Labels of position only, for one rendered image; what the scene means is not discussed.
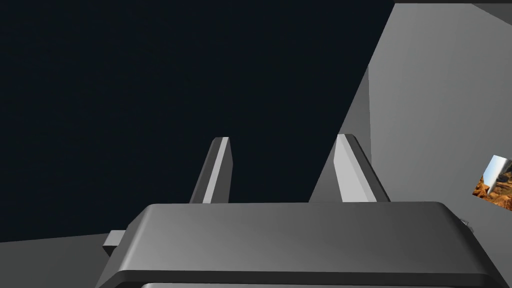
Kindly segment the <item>desert landscape wall picture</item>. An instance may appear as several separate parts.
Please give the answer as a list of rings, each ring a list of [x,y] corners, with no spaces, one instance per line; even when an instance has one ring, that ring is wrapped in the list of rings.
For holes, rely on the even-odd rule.
[[[512,211],[512,159],[493,155],[472,195]]]

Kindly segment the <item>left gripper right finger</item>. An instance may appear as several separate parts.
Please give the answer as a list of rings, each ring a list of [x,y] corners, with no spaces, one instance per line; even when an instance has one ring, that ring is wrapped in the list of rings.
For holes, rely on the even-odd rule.
[[[369,159],[353,134],[339,134],[333,166],[342,202],[389,202]]]

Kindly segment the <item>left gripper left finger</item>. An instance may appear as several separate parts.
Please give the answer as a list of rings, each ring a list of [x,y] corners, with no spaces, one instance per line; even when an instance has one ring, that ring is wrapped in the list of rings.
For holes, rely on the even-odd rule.
[[[228,203],[232,171],[233,156],[230,138],[214,138],[189,202],[191,204]]]

